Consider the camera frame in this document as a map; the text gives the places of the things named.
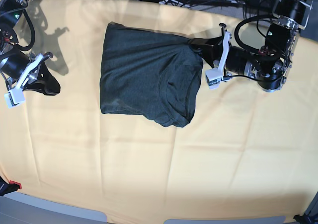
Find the yellow fabric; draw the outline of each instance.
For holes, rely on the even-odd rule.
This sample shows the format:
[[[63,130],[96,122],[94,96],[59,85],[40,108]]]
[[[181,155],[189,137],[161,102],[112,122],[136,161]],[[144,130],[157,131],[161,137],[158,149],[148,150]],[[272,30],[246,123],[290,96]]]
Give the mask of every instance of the yellow fabric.
[[[291,221],[307,208],[318,191],[318,44],[299,40],[282,91],[265,93],[244,78],[210,91],[202,81],[191,124],[163,128],[101,114],[107,24],[211,38],[220,22],[234,31],[237,19],[127,0],[35,0],[28,11],[34,52],[56,55],[47,65],[62,89],[55,97],[26,92],[14,109],[0,99],[0,175],[22,183],[22,193],[102,211],[118,224]],[[29,41],[25,22],[16,30]],[[263,43],[252,25],[241,36]]]

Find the folded t-shirt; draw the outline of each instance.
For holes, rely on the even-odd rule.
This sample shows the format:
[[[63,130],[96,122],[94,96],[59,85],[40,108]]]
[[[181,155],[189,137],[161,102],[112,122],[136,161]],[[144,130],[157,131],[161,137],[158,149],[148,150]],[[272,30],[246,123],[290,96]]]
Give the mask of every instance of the folded t-shirt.
[[[164,127],[189,124],[203,61],[188,40],[109,23],[101,63],[101,112],[143,115]]]

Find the yellow tablecloth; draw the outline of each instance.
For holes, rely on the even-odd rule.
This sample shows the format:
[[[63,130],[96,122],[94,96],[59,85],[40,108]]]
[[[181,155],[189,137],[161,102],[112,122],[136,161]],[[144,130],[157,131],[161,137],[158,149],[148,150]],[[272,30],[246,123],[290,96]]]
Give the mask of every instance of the yellow tablecloth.
[[[318,191],[318,44],[299,40],[282,91],[265,93],[244,78],[211,91],[202,81],[191,124],[164,128],[101,114],[107,24],[211,38],[220,22],[234,31],[237,19],[127,0],[34,0],[28,12],[33,51],[55,54],[47,66],[62,89],[55,97],[26,92],[14,109],[0,99],[0,175],[22,183],[22,193],[102,211],[117,224],[291,221],[307,208]],[[29,41],[25,21],[16,31]],[[241,36],[263,44],[252,25]]]

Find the red object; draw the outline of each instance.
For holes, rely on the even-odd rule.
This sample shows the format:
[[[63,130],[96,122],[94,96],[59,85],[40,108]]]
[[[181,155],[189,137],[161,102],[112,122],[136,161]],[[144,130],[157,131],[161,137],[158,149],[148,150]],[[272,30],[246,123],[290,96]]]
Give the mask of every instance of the red object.
[[[9,184],[19,185],[20,189],[22,189],[22,185],[20,183],[17,183],[17,182],[14,182],[14,181],[9,181]]]

